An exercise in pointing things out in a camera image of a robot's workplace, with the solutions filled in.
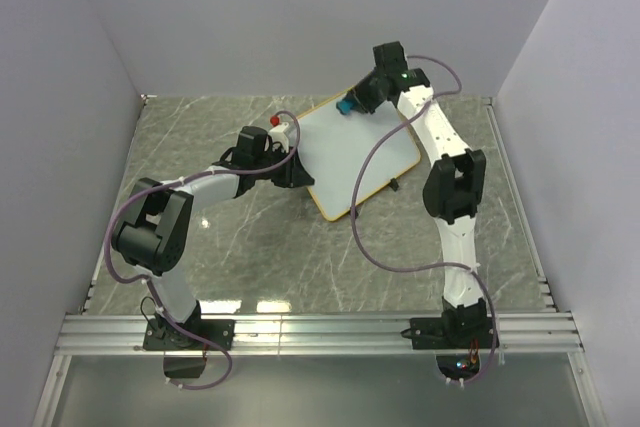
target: white wall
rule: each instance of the white wall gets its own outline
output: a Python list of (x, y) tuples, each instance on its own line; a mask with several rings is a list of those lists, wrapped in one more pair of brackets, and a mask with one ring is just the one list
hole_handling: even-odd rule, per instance
[[(402, 41), (495, 95), (547, 0), (91, 0), (153, 94), (330, 94)], [(449, 85), (446, 74), (436, 85)]]
[(550, 0), (498, 95), (545, 273), (612, 426), (640, 402), (638, 0)]
[(31, 423), (80, 305), (139, 97), (87, 0), (0, 0), (2, 425)]

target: gray marble surface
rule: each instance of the gray marble surface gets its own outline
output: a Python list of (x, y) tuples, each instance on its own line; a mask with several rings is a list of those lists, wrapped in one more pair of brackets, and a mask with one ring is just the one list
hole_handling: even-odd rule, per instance
[[(119, 201), (136, 179), (163, 180), (209, 166), (235, 144), (243, 125), (268, 127), (280, 109), (302, 113), (321, 97), (150, 99), (140, 117)], [(487, 156), (477, 221), (479, 272), (500, 311), (544, 307), (516, 204), (486, 106), (456, 97), (442, 107), (463, 139)], [(393, 266), (440, 259), (435, 223), (422, 205), (429, 172), (422, 162), (365, 202), (358, 221), (370, 252)], [(116, 268), (132, 270), (118, 254)], [(182, 265), (204, 312), (439, 310), (442, 271), (390, 274), (369, 264), (353, 242), (347, 218), (328, 222), (306, 189), (259, 182), (244, 196), (193, 215)], [(137, 314), (146, 288), (118, 285), (101, 267), (89, 314)]]

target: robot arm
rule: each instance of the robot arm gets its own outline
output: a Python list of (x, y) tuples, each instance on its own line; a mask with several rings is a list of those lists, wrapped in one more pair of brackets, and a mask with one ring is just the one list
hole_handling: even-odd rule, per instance
[[(338, 110), (373, 114), (383, 102), (391, 101), (405, 117), (416, 116), (434, 96), (429, 79), (421, 69), (409, 69), (399, 42), (373, 51), (375, 68), (337, 103)], [(436, 100), (412, 126), (431, 162), (423, 201), (438, 226), (443, 260), (476, 271), (474, 228), (482, 200), (484, 153), (471, 150), (460, 138)], [(490, 329), (482, 291), (462, 269), (445, 267), (443, 307), (443, 348), (466, 348)]]
[[(271, 167), (288, 155), (293, 144), (293, 125), (272, 118), (274, 127), (264, 129), (247, 126), (238, 135), (235, 147), (225, 152), (211, 171), (229, 170), (228, 174), (207, 175), (176, 189), (156, 192), (134, 202), (122, 216), (111, 238), (114, 250), (133, 265), (138, 274), (153, 281), (164, 308), (187, 330), (197, 331), (200, 306), (187, 285), (180, 258), (185, 248), (189, 220), (194, 212), (218, 202), (234, 199), (251, 189), (256, 180), (271, 180), (274, 185), (294, 188), (313, 185), (297, 152), (281, 167), (262, 174), (241, 171)], [(172, 183), (140, 179), (131, 196)], [(159, 323), (162, 318), (156, 316)]]

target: purple cable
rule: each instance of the purple cable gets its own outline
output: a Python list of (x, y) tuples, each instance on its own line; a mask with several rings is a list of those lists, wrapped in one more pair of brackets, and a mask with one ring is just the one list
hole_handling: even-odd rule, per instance
[[(107, 271), (109, 272), (109, 274), (111, 275), (111, 277), (113, 277), (113, 279), (120, 283), (120, 284), (131, 284), (133, 282), (136, 282), (138, 280), (140, 281), (146, 281), (147, 283), (147, 287), (149, 288), (149, 292), (151, 293), (151, 297), (153, 297), (154, 302), (156, 303), (156, 308), (159, 309), (164, 309), (164, 305), (162, 304), (162, 300), (160, 299), (160, 296), (158, 295), (158, 291), (156, 290), (155, 286), (153, 285), (153, 281), (151, 279), (150, 276), (148, 275), (144, 275), (144, 274), (139, 274), (139, 275), (134, 275), (133, 277), (122, 277), (120, 274), (118, 274), (118, 272), (116, 272), (115, 267), (113, 266), (113, 259), (111, 257), (111, 237), (113, 236), (113, 232), (115, 231), (116, 228), (116, 224), (118, 223), (118, 219), (120, 219), (120, 217), (122, 216), (122, 214), (129, 208), (131, 207), (131, 205), (136, 202), (137, 200), (141, 199), (142, 197), (146, 197), (147, 195), (150, 194), (154, 194), (156, 192), (162, 192), (164, 190), (169, 190), (169, 189), (173, 189), (175, 187), (180, 187), (182, 185), (186, 185), (189, 184), (191, 182), (193, 182), (194, 180), (197, 179), (201, 179), (203, 177), (207, 177), (209, 175), (219, 175), (219, 174), (234, 174), (234, 175), (257, 175), (257, 174), (264, 174), (267, 172), (271, 172), (272, 170), (276, 170), (280, 167), (282, 167), (283, 165), (285, 165), (287, 162), (289, 162), (289, 160), (291, 160), (291, 158), (295, 155), (295, 153), (298, 150), (298, 146), (300, 145), (300, 123), (298, 122), (298, 119), (296, 119), (295, 115), (293, 115), (291, 112), (289, 112), (288, 110), (280, 110), (278, 112), (276, 112), (275, 115), (286, 115), (288, 117), (291, 118), (291, 120), (293, 120), (293, 124), (295, 125), (296, 128), (296, 141), (293, 145), (293, 147), (289, 150), (289, 153), (286, 155), (286, 157), (284, 159), (282, 159), (280, 162), (271, 165), (269, 167), (265, 167), (263, 169), (256, 169), (256, 170), (205, 170), (204, 172), (198, 172), (196, 174), (192, 174), (188, 177), (185, 177), (183, 180), (175, 180), (173, 182), (169, 182), (167, 184), (161, 184), (161, 185), (157, 185), (155, 187), (151, 187), (149, 189), (145, 189), (142, 190), (140, 192), (138, 192), (135, 195), (132, 195), (131, 197), (129, 197), (119, 208), (118, 210), (116, 210), (116, 213), (113, 214), (113, 216), (111, 217), (111, 220), (109, 221), (109, 225), (107, 226), (107, 232), (104, 236), (104, 241), (103, 241), (103, 252), (104, 252), (104, 263), (107, 267)], [(178, 325), (178, 323), (173, 319), (173, 317), (171, 317), (171, 314), (164, 309), (163, 312), (163, 316), (164, 318), (167, 320), (167, 322), (169, 323), (169, 325), (171, 325), (171, 327), (173, 327), (175, 330), (177, 330), (178, 332), (180, 332), (182, 335), (185, 335), (186, 337), (189, 337), (190, 339), (193, 339), (197, 342), (201, 342), (205, 345), (208, 345), (209, 347), (221, 352), (226, 358), (227, 358), (227, 370), (225, 371), (224, 374), (222, 374), (222, 376), (220, 376), (220, 378), (218, 378), (217, 380), (209, 383), (209, 384), (204, 384), (204, 385), (187, 385), (187, 384), (183, 384), (181, 382), (178, 382), (177, 380), (171, 380), (170, 383), (172, 383), (173, 385), (176, 385), (184, 390), (205, 390), (205, 389), (210, 389), (211, 387), (215, 387), (217, 385), (220, 385), (222, 382), (224, 382), (227, 377), (229, 377), (229, 374), (231, 374), (231, 370), (233, 368), (233, 359), (231, 358), (231, 355), (229, 354), (229, 352), (222, 347), (221, 345), (216, 344), (215, 342), (212, 342), (208, 339), (205, 339), (204, 337), (200, 337), (199, 335), (196, 335), (192, 332), (189, 332), (188, 330), (180, 327), (180, 325)]]
[(491, 297), (489, 296), (489, 290), (487, 289), (487, 286), (484, 284), (482, 279), (480, 279), (480, 276), (476, 272), (474, 272), (471, 267), (469, 267), (468, 265), (465, 265), (465, 264), (461, 264), (459, 262), (447, 262), (447, 261), (435, 262), (433, 264), (421, 265), (421, 266), (417, 266), (417, 267), (409, 267), (407, 269), (391, 267), (389, 265), (383, 264), (379, 260), (375, 259), (367, 251), (365, 246), (362, 244), (362, 240), (360, 239), (360, 235), (358, 234), (358, 228), (356, 226), (356, 206), (357, 206), (357, 203), (358, 203), (358, 191), (360, 190), (360, 184), (362, 183), (362, 179), (364, 177), (364, 173), (367, 170), (367, 167), (369, 166), (369, 163), (371, 162), (371, 159), (373, 158), (375, 153), (378, 151), (378, 149), (382, 146), (382, 144), (384, 144), (387, 140), (389, 140), (395, 134), (400, 132), (402, 129), (407, 128), (414, 121), (416, 121), (417, 119), (422, 117), (424, 114), (426, 114), (427, 110), (429, 109), (429, 107), (431, 106), (431, 103), (434, 100), (436, 100), (436, 99), (438, 99), (440, 97), (443, 97), (445, 95), (459, 94), (462, 91), (462, 82), (460, 81), (460, 77), (458, 77), (458, 74), (456, 74), (455, 71), (451, 67), (449, 67), (447, 64), (445, 64), (441, 60), (434, 59), (433, 57), (427, 57), (425, 55), (409, 55), (409, 56), (407, 56), (407, 58), (408, 59), (428, 60), (430, 62), (433, 62), (435, 64), (438, 64), (438, 65), (444, 67), (453, 76), (453, 78), (456, 81), (456, 84), (458, 84), (458, 87), (455, 90), (450, 90), (450, 91), (445, 91), (445, 92), (440, 92), (438, 94), (434, 94), (431, 97), (431, 99), (429, 99), (424, 104), (424, 107), (422, 107), (422, 109), (420, 109), (420, 111), (416, 115), (414, 115), (410, 119), (405, 120), (404, 122), (402, 122), (397, 127), (394, 127), (393, 129), (391, 129), (387, 134), (385, 134), (373, 146), (373, 149), (371, 149), (371, 152), (369, 152), (369, 154), (367, 155), (366, 159), (364, 160), (364, 163), (362, 164), (362, 168), (360, 169), (360, 172), (358, 173), (358, 177), (356, 178), (356, 183), (355, 183), (355, 185), (353, 187), (353, 195), (351, 197), (351, 210), (350, 210), (350, 215), (349, 215), (349, 217), (351, 219), (351, 231), (353, 232), (353, 238), (356, 241), (356, 245), (358, 246), (358, 249), (360, 249), (360, 252), (362, 252), (362, 255), (364, 255), (364, 257), (369, 262), (371, 262), (373, 265), (375, 265), (377, 267), (380, 267), (381, 269), (386, 270), (387, 272), (404, 274), (404, 273), (412, 273), (412, 272), (422, 272), (422, 271), (425, 271), (425, 270), (436, 269), (436, 268), (439, 268), (439, 267), (456, 267), (456, 268), (459, 268), (459, 269), (466, 270), (471, 275), (473, 275), (473, 278), (476, 280), (476, 282), (478, 282), (478, 285), (480, 286), (480, 290), (482, 290), (483, 295), (487, 299), (487, 304), (489, 304), (489, 311), (491, 312), (491, 324), (492, 324), (492, 328), (493, 328), (493, 337), (492, 337), (492, 341), (491, 341), (491, 350), (489, 351), (489, 358), (487, 359), (487, 363), (480, 368), (480, 371), (475, 376), (473, 376), (471, 379), (469, 379), (469, 380), (467, 380), (465, 382), (465, 384), (468, 384), (468, 383), (471, 383), (471, 382), (475, 382), (476, 380), (479, 380), (482, 377), (484, 377), (484, 375), (486, 374), (486, 371), (488, 370), (489, 366), (493, 362), (493, 358), (494, 358), (495, 352), (496, 352), (496, 346), (497, 346), (497, 343), (498, 343), (498, 329), (497, 329), (497, 322), (496, 322), (496, 311), (495, 311), (493, 302), (491, 300)]

